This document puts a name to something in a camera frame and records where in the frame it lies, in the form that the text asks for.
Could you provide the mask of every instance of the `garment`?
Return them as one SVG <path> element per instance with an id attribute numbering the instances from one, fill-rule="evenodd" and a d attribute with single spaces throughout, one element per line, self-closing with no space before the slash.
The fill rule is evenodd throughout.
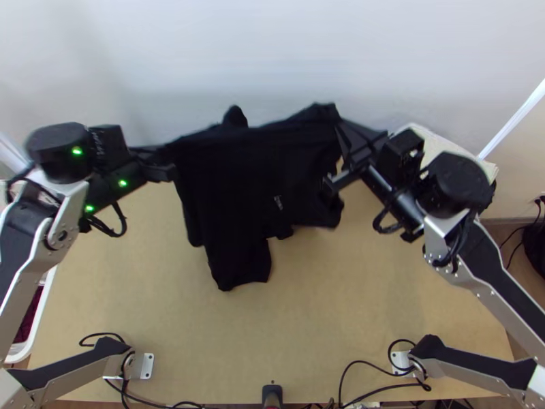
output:
<path id="1" fill-rule="evenodd" d="M 220 290 L 266 282 L 267 238 L 285 239 L 292 226 L 334 228 L 343 202 L 321 193 L 341 151 L 333 104 L 314 104 L 292 117 L 248 127 L 233 106 L 220 125 L 166 145 L 175 163 L 189 242 L 206 248 Z"/>

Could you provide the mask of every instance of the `black cable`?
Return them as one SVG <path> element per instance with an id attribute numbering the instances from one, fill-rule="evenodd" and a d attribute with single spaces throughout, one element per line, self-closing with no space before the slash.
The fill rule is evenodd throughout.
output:
<path id="1" fill-rule="evenodd" d="M 392 360 L 392 349 L 397 345 L 397 344 L 400 344 L 401 342 L 407 342 L 408 344 L 411 344 L 413 347 L 416 346 L 416 344 L 414 342 L 412 342 L 410 339 L 404 339 L 404 338 L 400 338 L 400 339 L 396 339 L 395 341 L 393 341 L 390 346 L 388 346 L 388 361 L 392 364 L 392 366 L 396 369 L 399 369 L 400 371 L 403 371 L 403 372 L 406 372 L 406 371 L 409 371 L 411 372 L 413 369 L 414 369 L 414 366 L 409 366 L 407 368 L 402 368 L 402 367 L 399 367 L 397 366 L 394 361 Z"/>
<path id="2" fill-rule="evenodd" d="M 8 179 L 5 182 L 5 202 L 7 204 L 13 202 L 13 196 L 11 192 L 13 184 L 15 182 L 23 180 L 34 169 L 34 166 L 34 162 L 31 162 L 25 169 L 23 169 L 17 175 L 14 175 L 11 179 Z"/>
<path id="3" fill-rule="evenodd" d="M 339 408 L 344 409 L 344 408 L 346 408 L 346 407 L 348 407 L 350 405 L 357 404 L 358 402 L 361 402 L 362 400 L 364 400 L 364 399 L 366 399 L 366 398 L 368 398 L 370 396 L 376 395 L 377 393 L 381 393 L 381 392 L 384 392 L 384 391 L 389 391 L 390 389 L 409 388 L 409 387 L 421 387 L 426 392 L 431 391 L 431 387 L 428 384 L 425 384 L 425 383 L 423 383 L 423 382 L 421 382 L 421 381 L 419 381 L 417 379 L 417 382 L 413 382 L 413 383 L 389 385 L 387 387 L 382 387 L 382 388 L 375 389 L 374 391 L 371 391 L 371 392 L 365 393 L 364 395 L 358 396 L 356 399 L 351 400 L 350 402 L 348 402 L 345 405 L 339 404 Z"/>
<path id="4" fill-rule="evenodd" d="M 127 232 L 127 218 L 123 214 L 118 202 L 113 202 L 112 208 L 115 210 L 115 213 L 117 214 L 117 217 L 119 218 L 119 221 L 121 223 L 121 231 L 119 233 L 108 227 L 106 223 L 104 223 L 95 215 L 88 216 L 87 221 L 90 225 L 92 225 L 92 227 L 96 228 L 98 231 L 110 237 L 117 238 L 123 236 Z"/>
<path id="5" fill-rule="evenodd" d="M 94 347 L 95 344 L 84 344 L 84 342 L 87 341 L 89 338 L 101 337 L 101 336 L 104 336 L 104 335 L 111 335 L 113 337 L 116 337 L 118 341 L 125 343 L 125 340 L 121 337 L 121 335 L 116 334 L 116 333 L 111 333 L 111 332 L 103 332 L 103 333 L 93 333 L 93 334 L 87 335 L 86 337 L 83 337 L 78 342 L 78 345 L 79 346 L 86 346 L 86 347 Z"/>
<path id="6" fill-rule="evenodd" d="M 467 399 L 464 398 L 464 402 L 465 402 L 465 404 L 469 407 L 469 409 L 475 409 L 475 408 L 473 407 L 473 405 L 471 405 Z"/>
<path id="7" fill-rule="evenodd" d="M 458 256 L 458 253 L 460 252 L 460 249 L 462 246 L 464 246 L 465 242 L 467 241 L 467 237 L 469 236 L 469 229 L 471 228 L 471 223 L 473 223 L 473 220 L 475 219 L 475 216 L 477 215 L 477 212 L 470 211 L 467 216 L 465 217 L 463 226 L 461 227 L 460 232 L 456 235 L 456 238 L 448 250 L 448 253 L 445 255 L 443 260 L 434 260 L 431 265 L 434 267 L 446 267 L 449 263 L 452 262 L 453 264 L 453 273 L 456 273 L 458 270 L 458 264 L 456 263 L 456 257 Z"/>
<path id="8" fill-rule="evenodd" d="M 513 256 L 515 255 L 516 253 L 516 250 L 518 250 L 518 248 L 523 245 L 523 241 L 521 240 L 519 244 L 516 245 L 516 247 L 513 249 L 513 251 L 511 252 L 511 256 L 509 257 L 509 261 L 507 263 L 507 266 L 505 266 L 505 269 L 508 270 L 509 267 L 511 266 L 511 262 L 513 261 Z"/>
<path id="9" fill-rule="evenodd" d="M 157 409 L 172 409 L 172 408 L 175 408 L 175 407 L 179 407 L 180 405 L 182 404 L 185 404 L 185 405 L 191 405 L 191 406 L 195 406 L 195 408 L 197 409 L 216 409 L 216 408 L 211 408 L 209 406 L 203 406 L 203 405 L 200 405 L 200 404 L 196 404 L 195 402 L 191 402 L 191 401 L 181 401 L 181 402 L 178 402 L 177 404 L 175 405 L 172 405 L 172 406 L 167 406 L 167 405 L 161 405 L 161 404 L 156 404 L 154 402 L 150 402 L 150 401 L 147 401 L 145 399 L 140 399 L 139 397 L 136 397 L 136 396 L 133 396 L 131 395 L 130 393 L 128 393 L 126 391 L 127 388 L 125 388 L 125 392 L 123 392 L 122 389 L 116 387 L 109 379 L 105 379 L 106 383 L 108 385 L 110 385 L 113 389 L 115 389 L 116 391 L 118 391 L 119 393 L 122 393 L 125 397 L 131 399 L 131 400 L 134 400 L 135 402 L 138 402 L 139 404 L 144 404 L 144 405 L 147 405 L 147 406 L 152 406 L 153 408 L 157 408 Z"/>
<path id="10" fill-rule="evenodd" d="M 537 216 L 537 217 L 535 218 L 535 220 L 530 224 L 530 226 L 533 226 L 534 224 L 536 224 L 536 223 L 538 222 L 538 220 L 540 219 L 540 216 L 541 216 L 541 200 L 540 200 L 540 199 L 535 199 L 533 202 L 538 206 L 539 211 L 538 211 L 538 216 Z M 527 226 L 528 226 L 528 225 L 522 226 L 522 227 L 519 227 L 519 228 L 516 228 L 515 230 L 513 230 L 513 231 L 511 232 L 511 234 L 509 234 L 509 236 L 508 236 L 505 240 L 503 240 L 503 241 L 501 242 L 501 244 L 499 245 L 499 248 L 501 249 L 501 248 L 503 247 L 503 245 L 506 244 L 506 243 L 509 241 L 509 239 L 511 239 L 511 237 L 513 237 L 513 234 L 515 234 L 515 233 L 518 232 L 519 230 L 522 230 L 523 228 L 526 228 Z"/>
<path id="11" fill-rule="evenodd" d="M 196 408 L 202 408 L 201 405 L 196 404 L 195 402 L 191 402 L 191 401 L 178 402 L 177 404 L 172 405 L 171 408 L 178 408 L 179 406 L 182 406 L 182 405 L 189 405 L 189 406 L 195 406 Z"/>
<path id="12" fill-rule="evenodd" d="M 400 373 L 398 374 L 392 374 L 391 372 L 388 372 L 378 366 L 376 366 L 375 364 L 373 363 L 370 363 L 368 361 L 352 361 L 351 363 L 349 363 L 347 365 L 347 367 L 345 368 L 345 370 L 343 371 L 343 374 L 341 375 L 341 380 L 339 381 L 339 394 L 337 395 L 337 399 L 338 399 L 338 405 L 339 405 L 339 409 L 343 409 L 343 408 L 346 408 L 347 406 L 350 406 L 352 404 L 355 404 L 363 399 L 365 399 L 366 397 L 369 397 L 371 395 L 374 395 L 376 393 L 379 393 L 379 392 L 382 392 L 382 391 L 387 391 L 388 389 L 396 389 L 396 388 L 405 388 L 405 387 L 422 387 L 425 391 L 430 391 L 431 390 L 431 387 L 425 383 L 422 383 L 420 382 L 419 380 L 417 381 L 417 383 L 409 383 L 409 384 L 396 384 L 396 385 L 390 385 L 389 387 L 384 387 L 384 388 L 379 388 L 379 389 L 376 389 L 372 392 L 369 392 L 365 395 L 362 395 L 360 397 L 357 397 L 356 399 L 352 400 L 350 403 L 348 404 L 345 404 L 343 405 L 342 404 L 342 394 L 343 394 L 343 383 L 344 383 L 344 380 L 345 380 L 345 376 L 346 376 L 346 373 L 348 372 L 348 370 L 355 364 L 357 363 L 361 363 L 361 364 L 365 364 L 365 365 L 368 365 L 380 372 L 382 372 L 383 374 L 386 374 L 386 375 L 389 375 L 389 376 L 393 376 L 395 378 L 397 377 L 401 377 L 401 376 L 405 376 L 407 374 L 410 374 L 411 372 L 413 372 L 416 368 L 414 366 L 410 366 L 410 367 L 407 367 L 407 368 L 402 368 L 402 367 L 399 367 L 397 365 L 395 365 L 393 362 L 392 362 L 392 357 L 391 357 L 391 354 L 392 354 L 392 349 L 394 346 L 396 346 L 397 344 L 399 344 L 400 342 L 407 342 L 409 344 L 411 344 L 412 346 L 416 346 L 416 344 L 408 339 L 396 339 L 395 341 L 393 341 L 390 346 L 388 347 L 388 360 L 389 362 L 397 369 L 399 369 Z"/>

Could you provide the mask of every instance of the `tabletop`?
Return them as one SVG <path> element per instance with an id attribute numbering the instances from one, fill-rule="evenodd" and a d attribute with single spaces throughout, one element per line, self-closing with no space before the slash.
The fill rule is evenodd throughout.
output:
<path id="1" fill-rule="evenodd" d="M 204 248 L 187 241 L 174 186 L 148 183 L 120 201 L 124 237 L 80 234 L 59 265 L 30 367 L 82 352 L 78 340 L 89 333 L 114 331 L 155 354 L 152 379 L 131 382 L 134 393 L 169 404 L 251 404 L 273 380 L 287 403 L 337 400 L 344 367 L 364 359 L 390 369 L 386 348 L 398 338 L 432 333 L 453 348 L 512 359 L 492 314 L 423 261 L 423 239 L 377 234 L 371 222 L 382 206 L 363 183 L 341 193 L 336 229 L 269 239 L 269 282 L 222 292 Z M 99 216 L 116 226 L 113 212 Z M 406 380 L 353 367 L 343 401 L 396 382 Z M 429 384 L 428 393 L 405 388 L 375 399 L 493 395 L 452 379 Z M 64 399 L 113 402 L 119 394 L 96 380 Z"/>

